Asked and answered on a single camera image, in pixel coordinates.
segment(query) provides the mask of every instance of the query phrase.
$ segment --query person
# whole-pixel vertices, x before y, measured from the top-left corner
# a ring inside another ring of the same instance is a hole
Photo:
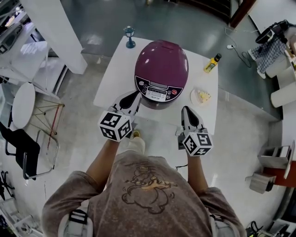
[[[56,237],[64,215],[85,200],[95,237],[210,237],[210,213],[234,226],[236,237],[246,235],[221,191],[208,187],[200,157],[187,155],[187,182],[165,158],[144,155],[139,131],[116,156],[118,146],[107,140],[86,173],[74,171],[48,199],[42,212],[46,236]]]

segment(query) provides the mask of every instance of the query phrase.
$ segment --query purple rice cooker lid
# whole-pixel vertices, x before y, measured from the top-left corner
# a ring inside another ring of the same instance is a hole
[[[159,84],[184,87],[188,78],[188,60],[179,45],[157,40],[140,53],[135,75]]]

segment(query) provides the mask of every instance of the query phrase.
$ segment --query gray floor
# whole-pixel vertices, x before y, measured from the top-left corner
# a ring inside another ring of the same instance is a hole
[[[233,42],[225,35],[227,24],[219,18],[193,6],[163,0],[154,0],[149,6],[145,0],[62,0],[62,5],[83,52],[112,56],[123,28],[132,25],[136,37],[168,40],[208,58],[221,53],[219,87],[280,119],[281,109],[274,109],[270,103],[270,94],[275,91],[273,81],[262,80],[254,62],[248,68],[234,50],[226,48]],[[245,32],[254,30],[246,17],[236,33],[229,31],[239,53],[256,46],[258,34]]]

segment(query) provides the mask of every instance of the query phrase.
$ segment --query blue lamp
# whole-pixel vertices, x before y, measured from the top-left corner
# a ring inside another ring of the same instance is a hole
[[[134,41],[131,40],[131,37],[134,36],[135,29],[133,27],[127,26],[123,30],[125,32],[126,37],[129,38],[129,40],[128,40],[128,42],[126,42],[125,46],[129,49],[134,48],[136,44]]]

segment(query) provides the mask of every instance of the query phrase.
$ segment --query plaid cloth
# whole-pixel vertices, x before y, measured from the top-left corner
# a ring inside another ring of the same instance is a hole
[[[263,57],[263,59],[258,64],[258,71],[265,73],[266,69],[274,63],[274,61],[281,55],[284,54],[286,49],[286,44],[283,43],[278,37],[273,37],[270,42],[262,44],[255,49],[252,49],[251,52],[255,58]]]

